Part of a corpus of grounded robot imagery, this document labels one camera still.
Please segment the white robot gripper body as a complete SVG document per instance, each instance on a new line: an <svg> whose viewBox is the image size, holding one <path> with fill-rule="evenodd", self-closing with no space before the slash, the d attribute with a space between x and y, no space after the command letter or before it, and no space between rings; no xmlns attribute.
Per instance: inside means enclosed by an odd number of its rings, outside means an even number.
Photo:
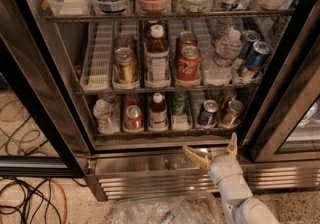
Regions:
<svg viewBox="0 0 320 224"><path fill-rule="evenodd" d="M244 180L239 162L231 155L215 157L209 166L208 174L215 185L232 178L235 178L240 184Z"/></svg>

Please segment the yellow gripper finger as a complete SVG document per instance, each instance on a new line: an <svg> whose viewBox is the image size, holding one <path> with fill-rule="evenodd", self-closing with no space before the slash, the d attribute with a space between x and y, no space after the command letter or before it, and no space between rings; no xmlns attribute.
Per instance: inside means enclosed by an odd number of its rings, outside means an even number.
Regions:
<svg viewBox="0 0 320 224"><path fill-rule="evenodd" d="M238 146L237 146L237 134L235 132L232 133L230 142L226 148L226 153L233 158L237 156Z"/></svg>
<svg viewBox="0 0 320 224"><path fill-rule="evenodd" d="M211 159L207 153L197 151L189 146L183 147L184 154L192 160L199 168L208 170L211 164Z"/></svg>

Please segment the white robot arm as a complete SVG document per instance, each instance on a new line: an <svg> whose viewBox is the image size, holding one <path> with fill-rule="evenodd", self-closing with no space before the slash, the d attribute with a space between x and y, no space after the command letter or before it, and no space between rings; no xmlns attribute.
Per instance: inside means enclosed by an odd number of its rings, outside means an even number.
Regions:
<svg viewBox="0 0 320 224"><path fill-rule="evenodd" d="M210 156L184 146L185 155L198 167L208 172L221 195L221 204L227 224L280 224L271 210L253 196L237 160L237 134L224 153Z"/></svg>

